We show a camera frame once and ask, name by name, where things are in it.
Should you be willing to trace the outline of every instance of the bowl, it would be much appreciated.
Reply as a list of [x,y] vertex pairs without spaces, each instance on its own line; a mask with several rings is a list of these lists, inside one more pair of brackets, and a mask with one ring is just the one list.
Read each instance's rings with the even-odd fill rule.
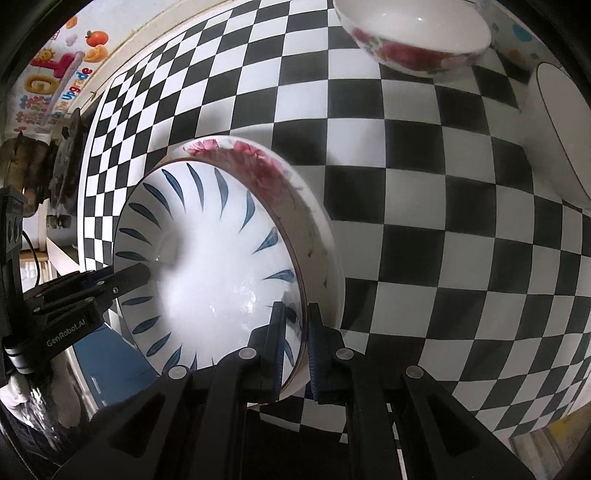
[[[177,361],[189,368],[217,363],[246,345],[250,331],[268,323],[273,301],[282,300],[290,312],[284,398],[309,380],[307,303],[318,302],[324,322],[340,326],[344,275],[326,214],[299,175],[254,142],[215,136],[172,149],[126,201],[113,245],[116,270],[143,261],[127,252],[153,265],[156,280],[119,305],[159,373]],[[143,297],[152,299],[135,300]]]
[[549,63],[532,74],[520,114],[532,170],[567,202],[591,208],[591,109],[571,78]]
[[486,22],[463,0],[334,0],[343,28],[378,62],[433,77],[477,61],[491,43]]
[[511,63],[533,72],[542,62],[560,63],[542,41],[521,20],[495,0],[476,0],[492,35],[493,48]]

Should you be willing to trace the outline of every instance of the table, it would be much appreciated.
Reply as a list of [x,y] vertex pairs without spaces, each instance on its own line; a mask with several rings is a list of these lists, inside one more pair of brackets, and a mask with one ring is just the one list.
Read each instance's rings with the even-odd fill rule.
[[[138,54],[103,95],[80,184],[82,265],[112,262],[127,195],[170,148],[249,138],[331,218],[348,346],[389,372],[423,366],[501,439],[543,427],[589,374],[591,218],[531,172],[527,80],[493,50],[434,80],[388,70],[331,0],[218,8]],[[344,439],[343,408],[310,398],[261,412]]]

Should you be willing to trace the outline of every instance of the blue leaf pattern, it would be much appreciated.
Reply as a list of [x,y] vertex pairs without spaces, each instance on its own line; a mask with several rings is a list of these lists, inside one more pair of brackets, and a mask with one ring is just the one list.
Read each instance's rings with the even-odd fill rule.
[[129,235],[132,236],[134,238],[137,238],[138,240],[141,240],[142,242],[147,243],[148,245],[152,245],[150,243],[150,240],[148,240],[146,237],[144,237],[141,233],[139,233],[135,228],[120,228],[119,231],[121,233],[124,233],[125,235]]
[[247,190],[246,191],[246,216],[244,217],[244,223],[242,224],[242,227],[240,228],[241,232],[242,232],[242,229],[249,222],[249,220],[252,218],[252,216],[255,214],[255,208],[256,208],[255,202],[254,202],[254,200],[252,200],[251,192],[249,190]]
[[131,208],[134,212],[138,212],[141,216],[146,217],[150,222],[162,230],[154,214],[150,212],[144,205],[140,203],[130,203],[129,208]]
[[168,360],[166,360],[166,363],[164,364],[164,368],[162,369],[162,372],[166,372],[170,368],[178,365],[178,362],[181,359],[181,349],[182,348],[183,348],[182,345],[180,347],[178,347],[178,350],[176,352],[174,352]]
[[277,227],[273,227],[271,229],[271,231],[269,232],[269,235],[267,235],[267,238],[265,238],[263,240],[263,243],[261,243],[261,246],[259,248],[257,248],[253,252],[253,254],[260,252],[261,250],[264,250],[265,248],[269,248],[269,247],[272,247],[273,245],[276,245],[278,241],[279,241],[279,235],[277,234]]
[[222,218],[223,210],[226,207],[226,203],[228,202],[228,184],[217,168],[214,168],[213,171],[216,175],[217,187],[220,189],[220,199],[222,201],[222,211],[220,212],[220,218]]
[[131,332],[131,333],[133,333],[134,335],[137,335],[138,333],[147,332],[154,325],[156,325],[156,322],[158,321],[159,318],[160,318],[160,315],[158,315],[157,317],[154,317],[154,318],[150,318],[148,320],[144,320],[136,328],[134,328],[134,331]]
[[162,173],[164,173],[164,176],[166,177],[166,179],[168,180],[168,183],[170,183],[170,186],[173,188],[173,190],[177,193],[178,198],[181,199],[181,202],[183,204],[183,208],[185,210],[185,212],[187,211],[185,205],[184,205],[184,195],[183,195],[183,189],[180,186],[180,183],[178,182],[177,179],[174,178],[174,175],[171,174],[168,170],[164,170],[162,169]]
[[122,252],[115,253],[117,257],[126,258],[127,260],[134,260],[136,262],[147,262],[148,259],[145,258],[143,255],[140,255],[136,252],[129,252],[127,250],[123,250]]
[[189,172],[191,172],[191,176],[193,177],[193,181],[195,182],[195,186],[197,187],[197,191],[199,192],[199,200],[201,201],[201,211],[203,211],[203,182],[201,181],[201,177],[199,174],[193,169],[193,167],[187,163],[189,167]]
[[136,297],[134,299],[125,300],[121,303],[121,305],[139,305],[140,303],[146,303],[147,301],[152,300],[153,297]]
[[284,350],[285,354],[287,355],[287,359],[290,361],[290,365],[292,367],[294,367],[296,365],[296,363],[294,361],[294,352],[291,351],[291,345],[285,339],[282,340],[282,343],[283,343],[283,350]]
[[150,348],[148,348],[148,351],[146,352],[146,356],[153,356],[153,355],[157,354],[158,351],[160,351],[160,349],[164,346],[164,344],[166,342],[168,342],[169,338],[170,338],[170,333],[167,336],[164,336],[160,340],[158,340],[158,342],[156,342]]
[[164,195],[162,195],[162,192],[153,185],[150,185],[149,183],[144,183],[144,188],[148,190],[152,195],[154,195],[154,197],[156,197],[156,200],[158,200],[160,203],[162,203],[162,205],[164,205],[164,208],[166,208],[166,210],[168,211],[170,218],[172,218],[173,213],[170,211],[170,205],[166,201],[166,198],[164,198]]
[[296,274],[294,274],[291,270],[281,270],[280,272],[270,275],[269,277],[263,278],[263,280],[270,280],[272,278],[293,283],[296,281]]

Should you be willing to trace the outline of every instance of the black and white checkered surface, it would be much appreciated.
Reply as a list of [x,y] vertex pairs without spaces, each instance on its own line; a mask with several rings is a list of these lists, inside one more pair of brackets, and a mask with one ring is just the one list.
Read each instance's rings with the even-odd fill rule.
[[[332,220],[349,346],[390,372],[422,365],[501,438],[568,412],[591,362],[591,218],[532,176],[523,72],[493,50],[435,80],[388,70],[330,0],[238,2],[137,59],[86,147],[86,268],[112,262],[126,196],[169,148],[250,138],[294,165]],[[345,424],[303,397],[264,410],[338,438]]]

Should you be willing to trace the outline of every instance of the metal screw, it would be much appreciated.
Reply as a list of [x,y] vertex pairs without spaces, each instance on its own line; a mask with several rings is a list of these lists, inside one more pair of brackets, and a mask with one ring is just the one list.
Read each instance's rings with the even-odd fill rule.
[[180,380],[181,378],[184,378],[185,375],[187,375],[187,372],[187,367],[177,365],[176,367],[172,367],[170,370],[168,370],[168,376],[173,380]]
[[410,378],[419,379],[423,376],[423,374],[423,369],[418,365],[411,365],[406,369],[406,375]]
[[355,353],[350,348],[339,348],[336,351],[336,358],[340,360],[351,360]]
[[238,352],[238,356],[243,360],[250,360],[251,358],[256,357],[256,350],[247,346]]

